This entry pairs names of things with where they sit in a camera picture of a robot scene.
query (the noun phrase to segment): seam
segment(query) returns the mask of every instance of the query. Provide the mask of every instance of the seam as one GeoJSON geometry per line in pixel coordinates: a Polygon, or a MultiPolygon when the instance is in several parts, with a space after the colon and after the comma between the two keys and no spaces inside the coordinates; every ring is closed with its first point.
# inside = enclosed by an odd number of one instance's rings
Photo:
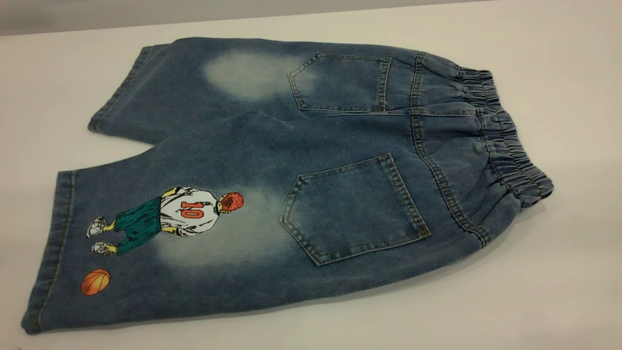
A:
{"type": "Polygon", "coordinates": [[[505,148],[508,150],[508,152],[510,153],[510,158],[512,159],[512,164],[514,164],[514,166],[518,169],[518,171],[520,171],[523,176],[529,181],[531,182],[533,185],[535,185],[537,191],[538,191],[538,195],[540,197],[543,196],[544,191],[542,190],[542,188],[540,187],[540,185],[538,184],[538,182],[530,175],[528,174],[520,165],[518,165],[518,163],[516,162],[516,153],[512,150],[512,147],[510,147],[510,145],[508,144],[507,141],[507,136],[503,134],[503,132],[500,132],[501,135],[501,140],[503,141],[503,145],[505,146],[505,148]]]}
{"type": "Polygon", "coordinates": [[[436,164],[432,158],[427,153],[425,146],[423,144],[423,139],[421,138],[421,120],[413,115],[411,117],[413,134],[415,135],[415,147],[421,159],[428,165],[434,178],[436,179],[437,184],[439,185],[439,189],[441,194],[443,195],[443,199],[445,199],[445,204],[449,208],[449,211],[452,213],[454,219],[458,222],[458,225],[462,227],[462,229],[471,232],[480,239],[483,246],[486,246],[488,243],[492,241],[490,234],[482,227],[477,227],[475,224],[471,223],[466,215],[462,212],[460,206],[458,205],[458,201],[456,197],[453,195],[453,192],[449,186],[449,182],[447,178],[441,171],[438,164],[436,164]]]}
{"type": "Polygon", "coordinates": [[[149,55],[151,54],[153,46],[149,46],[148,48],[143,48],[141,53],[138,55],[138,58],[134,62],[132,69],[129,71],[127,77],[123,80],[119,88],[114,92],[113,96],[108,100],[108,102],[102,107],[99,111],[97,111],[96,116],[97,119],[93,122],[93,129],[97,132],[101,132],[99,129],[100,121],[108,114],[110,110],[116,106],[117,102],[123,96],[123,93],[127,90],[129,84],[134,80],[134,77],[138,73],[138,71],[142,68],[149,55]]]}
{"type": "Polygon", "coordinates": [[[456,220],[458,225],[463,230],[475,234],[479,238],[480,242],[482,243],[482,246],[485,247],[488,243],[492,241],[490,234],[483,227],[476,226],[475,224],[471,223],[466,218],[466,215],[462,212],[460,206],[458,205],[458,201],[456,197],[453,195],[453,192],[449,186],[449,182],[447,181],[447,178],[443,174],[438,164],[436,164],[432,160],[432,158],[427,153],[427,150],[425,148],[420,115],[417,115],[415,113],[416,107],[419,104],[419,91],[420,91],[420,84],[421,84],[421,80],[423,76],[421,65],[422,65],[422,61],[425,58],[425,56],[426,56],[425,53],[420,52],[420,54],[417,55],[417,58],[415,60],[415,77],[413,79],[413,86],[411,90],[412,91],[411,127],[412,127],[413,143],[414,143],[415,149],[420,159],[426,165],[428,165],[428,168],[430,168],[430,170],[432,171],[432,174],[434,175],[436,183],[439,185],[439,189],[440,189],[441,195],[443,196],[443,200],[445,201],[445,204],[447,205],[447,208],[449,209],[453,218],[456,220]]]}
{"type": "Polygon", "coordinates": [[[324,171],[308,173],[308,174],[303,174],[303,175],[298,176],[285,202],[285,207],[283,208],[280,222],[286,229],[290,231],[292,236],[294,236],[296,241],[298,241],[300,246],[307,252],[307,254],[311,257],[311,259],[317,265],[324,265],[327,263],[332,263],[332,262],[343,260],[346,258],[355,257],[357,255],[361,255],[364,253],[397,247],[400,245],[418,241],[432,234],[430,230],[428,229],[428,227],[426,226],[425,222],[423,221],[423,218],[420,216],[419,211],[417,210],[416,206],[414,205],[412,201],[412,198],[410,197],[410,194],[408,194],[406,185],[404,184],[404,181],[402,180],[402,177],[399,174],[397,167],[395,165],[395,162],[393,161],[393,158],[390,153],[384,154],[382,156],[370,158],[370,159],[365,159],[363,161],[359,161],[356,163],[348,164],[346,166],[341,166],[338,168],[327,169],[324,171]],[[351,250],[351,249],[360,248],[362,249],[362,252],[349,253],[346,256],[341,257],[341,258],[330,258],[331,256],[334,256],[340,253],[340,251],[339,250],[333,251],[333,252],[319,251],[319,249],[317,249],[315,245],[312,244],[308,240],[308,238],[300,231],[300,229],[298,229],[298,227],[296,227],[294,223],[289,220],[289,217],[294,208],[294,203],[298,199],[300,192],[302,192],[302,187],[305,185],[305,178],[326,177],[326,176],[331,176],[335,174],[343,174],[343,173],[347,173],[350,171],[359,170],[361,168],[368,168],[368,167],[371,167],[377,164],[381,165],[384,169],[387,170],[388,178],[393,183],[393,186],[395,190],[397,191],[398,198],[400,198],[402,202],[404,203],[408,216],[410,217],[410,220],[412,224],[414,225],[414,229],[415,229],[414,235],[403,235],[401,237],[382,239],[382,240],[379,240],[378,242],[348,245],[348,249],[351,250]]]}
{"type": "Polygon", "coordinates": [[[323,114],[319,116],[314,116],[313,118],[329,118],[329,117],[338,117],[338,116],[411,116],[411,113],[416,113],[418,115],[424,116],[436,116],[439,118],[448,117],[448,118],[456,118],[456,117],[473,117],[477,116],[475,111],[466,111],[466,110],[448,110],[448,111],[431,111],[425,110],[422,108],[415,108],[411,110],[410,108],[404,108],[403,110],[396,110],[396,112],[392,111],[384,111],[384,112],[372,112],[372,111],[360,111],[361,113],[336,113],[336,114],[323,114]]]}
{"type": "Polygon", "coordinates": [[[317,52],[311,56],[305,63],[298,66],[295,70],[287,74],[287,78],[292,87],[292,93],[294,94],[294,100],[300,110],[310,111],[368,111],[368,112],[382,112],[386,111],[386,82],[389,75],[389,66],[391,63],[390,57],[367,57],[367,56],[351,56],[351,55],[336,55],[325,54],[317,52]],[[304,70],[309,68],[315,62],[318,62],[322,57],[333,60],[365,60],[365,61],[377,61],[382,65],[380,76],[378,78],[378,90],[376,91],[376,99],[378,104],[375,106],[322,106],[313,105],[304,102],[300,94],[300,88],[296,84],[295,78],[300,75],[304,70]]]}
{"type": "Polygon", "coordinates": [[[490,145],[484,140],[484,137],[482,137],[482,136],[480,136],[480,141],[484,144],[484,147],[486,147],[486,150],[488,152],[488,162],[490,163],[491,168],[493,168],[493,172],[497,176],[497,179],[499,179],[499,182],[503,186],[505,186],[505,188],[508,190],[508,192],[512,192],[516,196],[516,193],[512,191],[512,187],[501,176],[501,173],[497,169],[497,166],[494,164],[494,162],[493,162],[493,151],[490,149],[490,145]]]}
{"type": "MultiPolygon", "coordinates": [[[[482,82],[482,80],[481,80],[481,71],[478,71],[478,72],[477,72],[477,78],[478,78],[478,81],[479,81],[479,83],[480,83],[480,86],[481,86],[481,91],[482,91],[482,92],[483,92],[483,94],[484,94],[484,98],[486,99],[486,102],[490,101],[490,96],[488,95],[488,90],[486,89],[486,87],[484,86],[484,83],[483,83],[483,82],[482,82]]],[[[499,111],[495,111],[495,113],[494,113],[494,114],[495,114],[495,121],[494,121],[494,122],[495,122],[495,123],[497,123],[497,124],[499,124],[499,130],[503,130],[503,129],[502,129],[502,127],[503,127],[503,126],[502,126],[502,125],[501,125],[501,123],[499,122],[499,111]]],[[[517,169],[519,169],[519,171],[520,171],[521,169],[520,169],[520,167],[518,166],[518,164],[516,164],[516,159],[515,159],[515,157],[514,157],[514,154],[513,154],[513,152],[512,152],[512,149],[509,147],[509,145],[508,145],[507,141],[505,140],[505,136],[503,135],[503,132],[500,132],[500,135],[501,135],[501,140],[502,140],[502,142],[503,142],[503,145],[505,146],[505,148],[506,148],[506,149],[508,150],[508,152],[510,153],[510,156],[511,156],[510,158],[511,158],[511,160],[512,160],[512,164],[514,164],[514,166],[515,166],[517,169]]],[[[487,145],[486,143],[484,143],[484,145],[486,145],[486,149],[489,151],[489,152],[488,152],[488,157],[489,157],[488,159],[489,159],[489,163],[490,163],[490,165],[492,166],[493,171],[494,171],[494,172],[495,172],[495,174],[497,175],[497,177],[498,177],[499,181],[500,181],[502,184],[504,184],[504,185],[508,188],[508,192],[512,192],[512,193],[514,194],[514,196],[515,196],[515,197],[517,197],[518,199],[520,199],[520,200],[521,200],[521,204],[522,204],[522,203],[523,203],[523,199],[522,199],[521,197],[517,196],[517,193],[516,193],[515,191],[513,191],[513,190],[512,190],[512,187],[511,187],[509,184],[507,184],[507,183],[506,183],[505,178],[504,178],[504,177],[502,177],[502,176],[500,175],[500,173],[496,170],[496,165],[494,164],[494,161],[493,161],[493,160],[494,160],[494,159],[493,159],[493,154],[490,152],[490,149],[489,149],[488,145],[487,145]]]]}
{"type": "Polygon", "coordinates": [[[50,281],[50,285],[47,288],[47,291],[45,292],[45,297],[43,299],[43,303],[41,304],[41,307],[39,308],[39,310],[37,311],[37,326],[39,327],[39,329],[41,330],[41,332],[45,331],[45,329],[43,328],[43,326],[41,325],[41,312],[43,312],[43,308],[45,307],[45,304],[47,303],[47,300],[50,297],[50,292],[52,291],[52,286],[54,285],[54,282],[56,282],[56,278],[58,275],[58,263],[60,262],[60,255],[63,252],[63,246],[65,243],[65,237],[67,236],[67,231],[69,229],[69,218],[71,215],[71,207],[72,207],[72,200],[73,200],[73,171],[70,173],[70,177],[69,177],[69,194],[68,194],[68,201],[67,201],[67,213],[65,215],[65,228],[63,229],[63,234],[60,238],[60,242],[58,244],[58,254],[56,256],[56,263],[54,264],[54,270],[52,271],[52,281],[50,281]]]}

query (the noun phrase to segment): orange basketball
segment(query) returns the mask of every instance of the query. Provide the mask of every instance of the orange basketball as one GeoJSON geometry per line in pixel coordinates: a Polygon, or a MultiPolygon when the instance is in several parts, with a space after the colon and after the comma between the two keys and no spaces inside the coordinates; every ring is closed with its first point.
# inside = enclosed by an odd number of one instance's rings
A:
{"type": "Polygon", "coordinates": [[[106,288],[109,282],[110,272],[103,268],[93,270],[82,281],[82,293],[84,295],[95,295],[106,288]]]}

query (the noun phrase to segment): denim shorts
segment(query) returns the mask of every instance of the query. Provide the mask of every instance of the denim shorts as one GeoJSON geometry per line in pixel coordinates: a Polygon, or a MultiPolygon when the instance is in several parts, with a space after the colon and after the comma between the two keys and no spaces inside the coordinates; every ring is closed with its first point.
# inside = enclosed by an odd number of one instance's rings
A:
{"type": "Polygon", "coordinates": [[[487,246],[553,189],[490,72],[395,47],[145,47],[88,127],[155,146],[58,174],[28,333],[386,285],[487,246]]]}

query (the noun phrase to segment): cartoon basketball player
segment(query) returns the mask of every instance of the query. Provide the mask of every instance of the cartoon basketball player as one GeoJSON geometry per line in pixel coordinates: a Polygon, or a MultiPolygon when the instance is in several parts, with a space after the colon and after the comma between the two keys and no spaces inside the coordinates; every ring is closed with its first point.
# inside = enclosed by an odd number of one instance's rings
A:
{"type": "Polygon", "coordinates": [[[110,224],[103,216],[97,217],[86,231],[86,237],[124,230],[127,237],[117,245],[96,242],[91,247],[91,251],[98,254],[122,255],[146,243],[160,231],[181,237],[201,234],[214,226],[220,214],[230,213],[243,204],[244,199],[237,192],[223,194],[216,200],[208,191],[187,186],[173,187],[161,197],[120,212],[110,224]]]}

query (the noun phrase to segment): waistband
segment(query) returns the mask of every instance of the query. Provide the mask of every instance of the waistband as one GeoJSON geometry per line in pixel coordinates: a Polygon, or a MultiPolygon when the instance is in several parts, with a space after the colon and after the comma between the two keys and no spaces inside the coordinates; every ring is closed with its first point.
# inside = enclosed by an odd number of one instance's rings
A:
{"type": "Polygon", "coordinates": [[[521,200],[523,208],[548,197],[553,183],[527,157],[512,118],[501,107],[491,72],[460,68],[460,80],[465,98],[477,108],[481,138],[499,180],[521,200]]]}

